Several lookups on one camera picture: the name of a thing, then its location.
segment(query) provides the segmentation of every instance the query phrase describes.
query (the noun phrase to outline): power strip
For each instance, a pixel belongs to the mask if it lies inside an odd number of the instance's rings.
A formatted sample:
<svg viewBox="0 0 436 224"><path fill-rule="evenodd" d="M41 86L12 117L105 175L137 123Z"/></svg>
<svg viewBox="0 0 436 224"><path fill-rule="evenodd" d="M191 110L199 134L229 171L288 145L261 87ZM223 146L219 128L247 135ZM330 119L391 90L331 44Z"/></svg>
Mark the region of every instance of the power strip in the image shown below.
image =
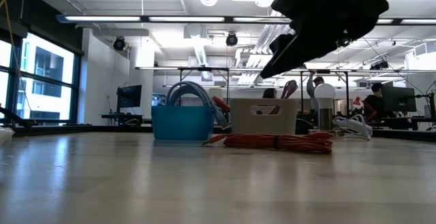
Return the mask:
<svg viewBox="0 0 436 224"><path fill-rule="evenodd" d="M356 115L350 119L346 119L343 117L336 117L334 119L334 125L338 127L339 129L342 129L346 132L352 132L356 135L371 139L371 136L373 135L373 128L367 124L360 121L355 120L355 118L363 119L362 115Z"/></svg>
<svg viewBox="0 0 436 224"><path fill-rule="evenodd" d="M345 127L349 130L355 131L357 133L360 133L362 135L366 134L366 132L369 132L370 135L373 134L373 128L369 125L363 125L362 122L359 122L357 120L351 119L346 121L337 121L336 126L338 127Z"/></svg>

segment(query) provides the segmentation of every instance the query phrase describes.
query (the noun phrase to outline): orange cable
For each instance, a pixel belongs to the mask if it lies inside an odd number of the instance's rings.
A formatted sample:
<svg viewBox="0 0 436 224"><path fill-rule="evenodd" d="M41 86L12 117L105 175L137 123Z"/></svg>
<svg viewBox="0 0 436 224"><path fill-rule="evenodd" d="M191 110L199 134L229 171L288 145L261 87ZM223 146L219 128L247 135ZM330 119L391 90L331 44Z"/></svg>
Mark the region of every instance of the orange cable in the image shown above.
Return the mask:
<svg viewBox="0 0 436 224"><path fill-rule="evenodd" d="M211 138L205 144L225 139L224 145L234 148L272 148L300 153L332 153L332 135L317 132L309 135L228 134Z"/></svg>
<svg viewBox="0 0 436 224"><path fill-rule="evenodd" d="M212 97L212 100L217 104L218 108L221 108L223 112L230 112L230 106L227 105L226 102L224 102L222 99L214 96Z"/></svg>

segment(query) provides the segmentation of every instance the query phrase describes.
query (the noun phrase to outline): blue cable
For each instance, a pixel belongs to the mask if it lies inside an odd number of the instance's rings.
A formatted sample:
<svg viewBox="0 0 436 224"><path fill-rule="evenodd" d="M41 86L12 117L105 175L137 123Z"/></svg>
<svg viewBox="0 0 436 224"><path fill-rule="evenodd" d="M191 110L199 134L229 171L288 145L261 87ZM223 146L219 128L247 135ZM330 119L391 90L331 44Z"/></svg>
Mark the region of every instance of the blue cable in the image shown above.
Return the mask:
<svg viewBox="0 0 436 224"><path fill-rule="evenodd" d="M205 106L211 107L214 114L215 119L217 120L218 124L221 125L223 128L226 128L228 126L227 119L225 119L225 116L223 115L222 111L216 106L215 102L209 97L207 92L201 87L201 85L192 82L192 81L184 81L184 82L178 82L177 84L173 85L171 89L168 91L167 94L167 106L175 106L176 102L182 95L186 94L192 94L199 97Z"/></svg>

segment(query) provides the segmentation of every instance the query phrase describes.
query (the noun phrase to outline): white lamp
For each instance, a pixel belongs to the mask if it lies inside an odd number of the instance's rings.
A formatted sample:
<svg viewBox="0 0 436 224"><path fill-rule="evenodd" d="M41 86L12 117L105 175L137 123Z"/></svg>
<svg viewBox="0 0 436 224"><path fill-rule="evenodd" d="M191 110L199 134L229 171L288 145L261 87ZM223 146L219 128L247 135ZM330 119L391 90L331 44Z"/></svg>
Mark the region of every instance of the white lamp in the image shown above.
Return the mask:
<svg viewBox="0 0 436 224"><path fill-rule="evenodd" d="M318 128L322 131L333 129L333 99L336 97L334 87L329 84L320 84L315 89L315 98L318 102Z"/></svg>

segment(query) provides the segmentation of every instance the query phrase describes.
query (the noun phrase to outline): desk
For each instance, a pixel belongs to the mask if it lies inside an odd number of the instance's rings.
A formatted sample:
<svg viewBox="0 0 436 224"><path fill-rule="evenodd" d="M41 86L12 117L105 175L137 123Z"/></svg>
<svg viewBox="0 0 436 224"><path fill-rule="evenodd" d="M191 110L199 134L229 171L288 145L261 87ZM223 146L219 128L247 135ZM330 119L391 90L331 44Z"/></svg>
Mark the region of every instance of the desk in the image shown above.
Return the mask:
<svg viewBox="0 0 436 224"><path fill-rule="evenodd" d="M390 129L413 129L418 130L418 123L436 123L431 118L403 117L403 118L383 118L384 123L368 123L372 127L389 127Z"/></svg>
<svg viewBox="0 0 436 224"><path fill-rule="evenodd" d="M150 133L14 138L0 148L7 210L0 223L53 223L55 217L62 224L410 224L434 218L434 144L350 138L334 141L333 151L169 146L155 144Z"/></svg>
<svg viewBox="0 0 436 224"><path fill-rule="evenodd" d="M127 121L131 121L136 119L139 121L139 124L142 124L142 115L136 114L101 114L102 118L107 118L110 120L114 120L118 122L118 126L124 125Z"/></svg>

